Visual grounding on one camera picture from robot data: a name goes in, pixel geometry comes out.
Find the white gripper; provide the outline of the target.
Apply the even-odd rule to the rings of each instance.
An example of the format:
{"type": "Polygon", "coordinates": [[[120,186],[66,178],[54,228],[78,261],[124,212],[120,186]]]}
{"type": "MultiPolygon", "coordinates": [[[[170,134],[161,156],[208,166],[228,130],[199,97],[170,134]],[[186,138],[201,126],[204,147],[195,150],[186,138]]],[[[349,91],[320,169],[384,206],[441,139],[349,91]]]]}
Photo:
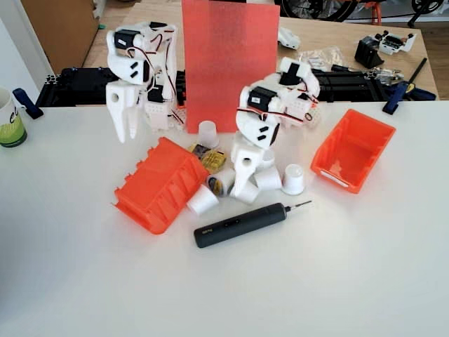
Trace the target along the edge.
{"type": "Polygon", "coordinates": [[[121,143],[126,141],[126,127],[129,126],[131,139],[138,130],[138,100],[140,87],[127,81],[112,81],[106,85],[106,105],[111,112],[116,134],[121,143]]]}
{"type": "Polygon", "coordinates": [[[255,185],[250,181],[255,169],[261,164],[264,150],[243,135],[235,135],[231,160],[236,171],[234,185],[229,195],[231,197],[247,197],[255,194],[255,185]]]}

